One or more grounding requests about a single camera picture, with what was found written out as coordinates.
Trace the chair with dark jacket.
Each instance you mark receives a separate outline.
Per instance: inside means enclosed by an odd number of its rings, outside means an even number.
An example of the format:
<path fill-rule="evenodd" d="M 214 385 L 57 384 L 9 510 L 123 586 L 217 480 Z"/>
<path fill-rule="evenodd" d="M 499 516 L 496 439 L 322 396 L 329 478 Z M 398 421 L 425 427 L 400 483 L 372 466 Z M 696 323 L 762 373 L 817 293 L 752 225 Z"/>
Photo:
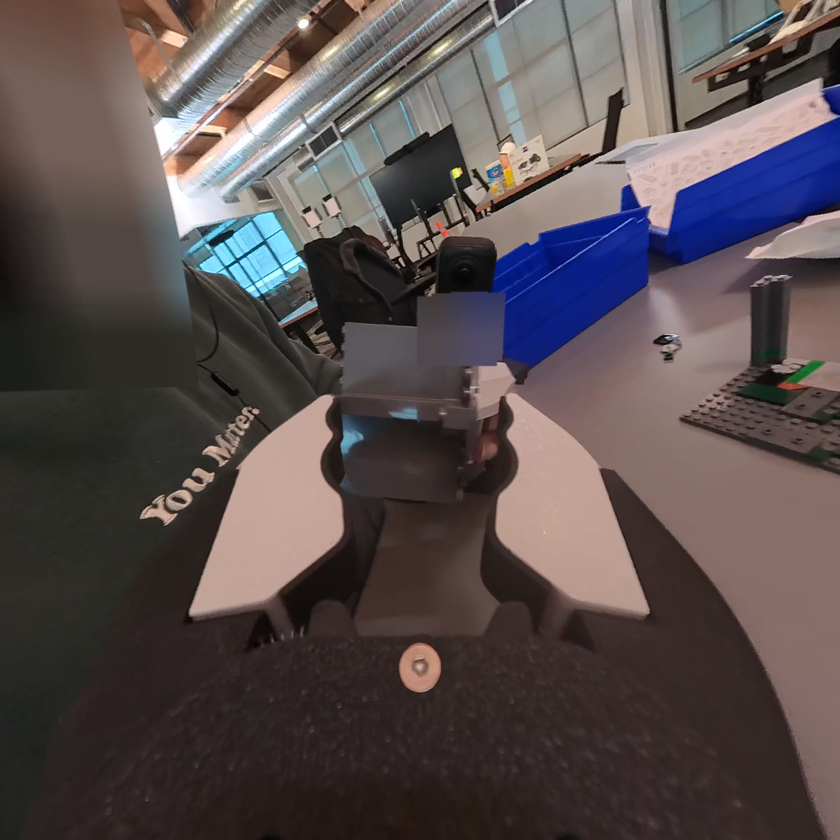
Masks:
<path fill-rule="evenodd" d="M 307 243 L 303 258 L 323 325 L 336 346 L 347 322 L 416 325 L 416 304 L 397 298 L 406 288 L 376 237 L 350 226 Z"/>

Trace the grey studded baseplate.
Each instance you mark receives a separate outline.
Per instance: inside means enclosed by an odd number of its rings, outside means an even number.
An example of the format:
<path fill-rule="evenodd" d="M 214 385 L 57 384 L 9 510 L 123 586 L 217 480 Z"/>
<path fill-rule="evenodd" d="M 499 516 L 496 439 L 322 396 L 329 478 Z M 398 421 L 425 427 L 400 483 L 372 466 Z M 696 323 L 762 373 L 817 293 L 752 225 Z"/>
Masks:
<path fill-rule="evenodd" d="M 680 420 L 838 474 L 839 363 L 750 367 Z"/>

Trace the grey desk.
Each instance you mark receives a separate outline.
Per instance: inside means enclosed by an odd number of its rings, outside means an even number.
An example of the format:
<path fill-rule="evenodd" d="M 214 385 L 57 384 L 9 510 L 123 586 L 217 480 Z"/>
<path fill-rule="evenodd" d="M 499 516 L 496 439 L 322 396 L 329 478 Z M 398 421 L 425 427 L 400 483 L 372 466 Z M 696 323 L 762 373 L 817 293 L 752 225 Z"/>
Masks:
<path fill-rule="evenodd" d="M 683 423 L 747 369 L 750 287 L 791 276 L 789 355 L 838 362 L 838 261 L 752 260 L 777 228 L 685 265 L 553 352 L 521 397 L 602 469 L 652 617 L 653 689 L 779 838 L 838 838 L 838 474 Z M 676 333 L 663 362 L 653 340 Z"/>

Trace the grey square plate piece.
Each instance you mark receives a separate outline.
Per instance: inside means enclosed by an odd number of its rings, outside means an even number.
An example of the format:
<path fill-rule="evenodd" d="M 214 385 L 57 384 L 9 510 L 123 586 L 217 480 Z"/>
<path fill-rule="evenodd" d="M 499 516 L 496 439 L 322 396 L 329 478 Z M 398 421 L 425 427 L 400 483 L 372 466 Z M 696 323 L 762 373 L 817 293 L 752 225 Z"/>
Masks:
<path fill-rule="evenodd" d="M 380 374 L 340 396 L 346 486 L 363 497 L 454 503 L 478 479 L 483 420 L 470 368 Z"/>

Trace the wooden background desk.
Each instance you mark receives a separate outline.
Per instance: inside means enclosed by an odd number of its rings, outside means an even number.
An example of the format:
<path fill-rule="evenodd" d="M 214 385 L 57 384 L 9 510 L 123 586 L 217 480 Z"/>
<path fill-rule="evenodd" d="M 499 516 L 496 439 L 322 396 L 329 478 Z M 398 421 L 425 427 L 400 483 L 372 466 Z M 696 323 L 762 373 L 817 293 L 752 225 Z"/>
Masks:
<path fill-rule="evenodd" d="M 746 107 L 760 104 L 770 73 L 783 69 L 812 51 L 814 37 L 839 26 L 838 1 L 778 2 L 780 27 L 760 35 L 745 31 L 731 44 L 742 48 L 737 55 L 692 78 L 709 93 L 744 83 Z"/>

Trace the white plastic bag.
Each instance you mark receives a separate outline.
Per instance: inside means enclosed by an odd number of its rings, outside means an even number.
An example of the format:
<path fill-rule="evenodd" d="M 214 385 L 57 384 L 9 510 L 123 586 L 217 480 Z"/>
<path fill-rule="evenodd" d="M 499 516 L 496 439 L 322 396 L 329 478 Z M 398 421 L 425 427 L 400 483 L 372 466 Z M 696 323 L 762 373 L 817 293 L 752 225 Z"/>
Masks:
<path fill-rule="evenodd" d="M 767 245 L 754 248 L 748 259 L 839 258 L 839 211 L 807 217 Z"/>

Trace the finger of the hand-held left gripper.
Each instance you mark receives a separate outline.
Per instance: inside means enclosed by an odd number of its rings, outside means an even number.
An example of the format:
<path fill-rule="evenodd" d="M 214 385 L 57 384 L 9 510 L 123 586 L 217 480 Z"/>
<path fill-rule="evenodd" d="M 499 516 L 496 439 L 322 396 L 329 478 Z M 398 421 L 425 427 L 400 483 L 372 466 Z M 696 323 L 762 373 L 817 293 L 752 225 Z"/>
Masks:
<path fill-rule="evenodd" d="M 474 369 L 474 408 L 476 419 L 484 421 L 495 416 L 499 403 L 514 385 L 527 379 L 527 365 L 516 360 L 502 360 L 494 365 Z"/>

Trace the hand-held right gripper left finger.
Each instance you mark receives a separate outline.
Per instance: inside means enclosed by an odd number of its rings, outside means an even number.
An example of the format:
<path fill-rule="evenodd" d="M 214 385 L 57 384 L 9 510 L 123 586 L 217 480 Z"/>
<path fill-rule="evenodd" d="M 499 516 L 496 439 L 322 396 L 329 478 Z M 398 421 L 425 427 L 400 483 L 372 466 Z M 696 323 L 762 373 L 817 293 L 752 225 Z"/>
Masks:
<path fill-rule="evenodd" d="M 339 399 L 322 396 L 248 454 L 189 607 L 194 622 L 264 613 L 272 625 L 308 625 L 319 602 L 353 609 L 385 509 L 342 487 L 342 435 Z"/>

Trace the grey brick pillar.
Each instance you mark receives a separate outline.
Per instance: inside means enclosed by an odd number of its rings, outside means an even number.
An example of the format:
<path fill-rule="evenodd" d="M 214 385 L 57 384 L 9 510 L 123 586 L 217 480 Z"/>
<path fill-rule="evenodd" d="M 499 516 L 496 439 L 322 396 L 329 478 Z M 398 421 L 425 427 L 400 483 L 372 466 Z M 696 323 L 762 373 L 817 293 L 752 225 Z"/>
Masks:
<path fill-rule="evenodd" d="M 751 365 L 784 362 L 788 352 L 791 276 L 765 276 L 750 287 Z"/>

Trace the black monitor screen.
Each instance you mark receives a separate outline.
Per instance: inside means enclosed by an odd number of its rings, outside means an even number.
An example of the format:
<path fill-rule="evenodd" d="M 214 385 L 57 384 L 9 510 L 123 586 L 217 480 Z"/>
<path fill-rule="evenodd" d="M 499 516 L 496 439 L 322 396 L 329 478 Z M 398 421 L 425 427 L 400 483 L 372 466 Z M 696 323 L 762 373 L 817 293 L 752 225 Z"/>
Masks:
<path fill-rule="evenodd" d="M 471 186 L 452 125 L 403 146 L 370 175 L 370 181 L 394 228 L 413 220 L 417 210 L 431 214 L 435 206 Z"/>

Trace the white product box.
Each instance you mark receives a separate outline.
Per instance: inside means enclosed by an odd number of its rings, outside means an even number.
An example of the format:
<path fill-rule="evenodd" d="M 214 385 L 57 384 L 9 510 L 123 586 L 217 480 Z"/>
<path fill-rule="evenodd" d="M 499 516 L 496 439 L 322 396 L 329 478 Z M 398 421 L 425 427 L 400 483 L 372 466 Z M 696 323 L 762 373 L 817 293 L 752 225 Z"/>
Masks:
<path fill-rule="evenodd" d="M 550 168 L 541 134 L 517 146 L 509 153 L 508 158 L 516 186 L 530 181 Z"/>

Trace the white instruction sheet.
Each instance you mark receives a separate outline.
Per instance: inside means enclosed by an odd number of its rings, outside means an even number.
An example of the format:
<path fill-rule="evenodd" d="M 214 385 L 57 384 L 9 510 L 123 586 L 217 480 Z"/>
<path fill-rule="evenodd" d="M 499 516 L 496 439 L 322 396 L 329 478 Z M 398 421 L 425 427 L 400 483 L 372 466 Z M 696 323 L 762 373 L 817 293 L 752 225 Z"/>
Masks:
<path fill-rule="evenodd" d="M 651 225 L 668 230 L 680 190 L 837 118 L 824 90 L 808 82 L 633 158 L 629 183 Z"/>

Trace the silver ventilation duct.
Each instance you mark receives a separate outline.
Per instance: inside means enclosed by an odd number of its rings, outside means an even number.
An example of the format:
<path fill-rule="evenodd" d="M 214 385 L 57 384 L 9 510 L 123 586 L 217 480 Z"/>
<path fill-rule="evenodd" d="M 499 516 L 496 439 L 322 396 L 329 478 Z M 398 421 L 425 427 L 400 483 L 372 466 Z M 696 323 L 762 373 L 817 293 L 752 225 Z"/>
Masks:
<path fill-rule="evenodd" d="M 154 123 L 229 130 L 370 2 L 121 2 Z"/>
<path fill-rule="evenodd" d="M 190 198 L 216 190 L 225 201 L 241 193 L 479 5 L 374 2 L 179 175 L 179 189 Z"/>

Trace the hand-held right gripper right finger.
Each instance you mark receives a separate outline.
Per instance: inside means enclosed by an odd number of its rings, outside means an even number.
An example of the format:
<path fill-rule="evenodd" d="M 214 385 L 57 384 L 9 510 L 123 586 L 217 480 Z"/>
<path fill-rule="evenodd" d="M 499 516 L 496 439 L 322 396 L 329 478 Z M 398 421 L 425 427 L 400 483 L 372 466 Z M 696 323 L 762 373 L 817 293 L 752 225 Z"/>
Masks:
<path fill-rule="evenodd" d="M 499 603 L 519 602 L 536 632 L 576 613 L 643 621 L 650 608 L 600 467 L 519 395 L 500 400 L 499 452 L 480 576 Z"/>

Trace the blue storage bin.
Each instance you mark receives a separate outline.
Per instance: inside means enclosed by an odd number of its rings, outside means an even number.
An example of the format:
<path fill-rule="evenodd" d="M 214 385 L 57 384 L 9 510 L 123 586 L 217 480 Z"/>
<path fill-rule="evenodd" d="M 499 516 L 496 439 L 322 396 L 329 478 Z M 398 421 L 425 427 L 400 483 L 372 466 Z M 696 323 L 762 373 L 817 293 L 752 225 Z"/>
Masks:
<path fill-rule="evenodd" d="M 824 90 L 838 114 L 838 86 Z M 677 193 L 668 230 L 629 183 L 622 210 L 646 208 L 651 247 L 685 264 L 838 203 L 838 118 Z"/>
<path fill-rule="evenodd" d="M 635 208 L 542 232 L 500 257 L 505 355 L 530 367 L 648 284 L 648 218 Z"/>

